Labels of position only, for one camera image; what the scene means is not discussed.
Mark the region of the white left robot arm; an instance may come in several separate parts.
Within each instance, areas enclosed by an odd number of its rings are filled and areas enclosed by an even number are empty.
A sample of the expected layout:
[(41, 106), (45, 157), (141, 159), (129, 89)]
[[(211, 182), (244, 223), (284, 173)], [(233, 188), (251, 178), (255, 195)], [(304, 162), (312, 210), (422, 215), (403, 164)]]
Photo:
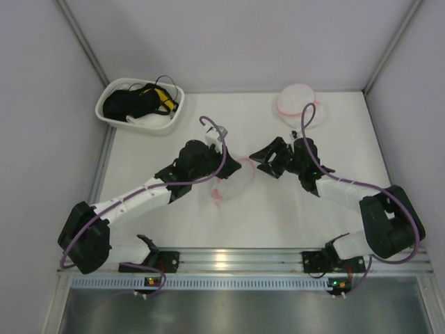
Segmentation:
[(63, 249), (60, 267), (75, 267), (82, 274), (105, 264), (116, 264), (121, 272), (153, 270), (159, 248), (144, 234), (124, 240), (119, 228), (180, 199), (195, 184), (214, 177), (226, 180), (240, 169), (226, 145), (188, 141), (170, 165), (134, 190), (106, 202), (76, 204), (58, 237)]

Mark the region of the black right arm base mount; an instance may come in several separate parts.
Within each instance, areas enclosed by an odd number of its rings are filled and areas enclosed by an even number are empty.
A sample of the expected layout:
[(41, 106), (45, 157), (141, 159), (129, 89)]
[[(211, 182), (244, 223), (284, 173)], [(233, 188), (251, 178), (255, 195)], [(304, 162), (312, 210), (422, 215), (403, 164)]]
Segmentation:
[(366, 271), (363, 257), (340, 260), (326, 250), (306, 250), (301, 255), (305, 273), (364, 273)]

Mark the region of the white mesh laundry bag front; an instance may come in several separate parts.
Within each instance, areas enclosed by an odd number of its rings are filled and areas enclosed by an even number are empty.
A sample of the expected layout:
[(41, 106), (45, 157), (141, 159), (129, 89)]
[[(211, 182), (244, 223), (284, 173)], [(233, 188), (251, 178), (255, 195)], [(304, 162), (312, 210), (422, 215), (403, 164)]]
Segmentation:
[(241, 168), (228, 179), (213, 178), (210, 187), (210, 196), (214, 205), (220, 209), (222, 202), (239, 196), (254, 179), (255, 167), (248, 157), (234, 158)]

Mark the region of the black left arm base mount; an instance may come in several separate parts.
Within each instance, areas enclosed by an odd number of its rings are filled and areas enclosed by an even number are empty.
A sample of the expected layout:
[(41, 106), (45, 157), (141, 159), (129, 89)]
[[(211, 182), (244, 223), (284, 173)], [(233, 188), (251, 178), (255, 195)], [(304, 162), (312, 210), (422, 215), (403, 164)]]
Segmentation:
[(120, 273), (148, 273), (148, 267), (164, 273), (176, 273), (179, 267), (180, 252), (171, 250), (150, 251), (133, 249), (132, 253), (118, 260)]

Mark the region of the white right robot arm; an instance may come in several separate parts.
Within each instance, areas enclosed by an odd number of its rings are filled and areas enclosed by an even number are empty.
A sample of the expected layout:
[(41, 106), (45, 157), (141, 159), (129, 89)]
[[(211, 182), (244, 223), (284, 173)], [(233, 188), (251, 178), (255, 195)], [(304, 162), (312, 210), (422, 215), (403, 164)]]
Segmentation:
[(278, 179), (288, 172), (298, 176), (302, 188), (358, 213), (362, 229), (326, 243), (339, 260), (372, 255), (387, 261), (426, 237), (425, 228), (405, 190), (397, 185), (382, 189), (372, 184), (344, 180), (321, 165), (318, 148), (310, 138), (286, 143), (277, 137), (250, 155), (257, 168)]

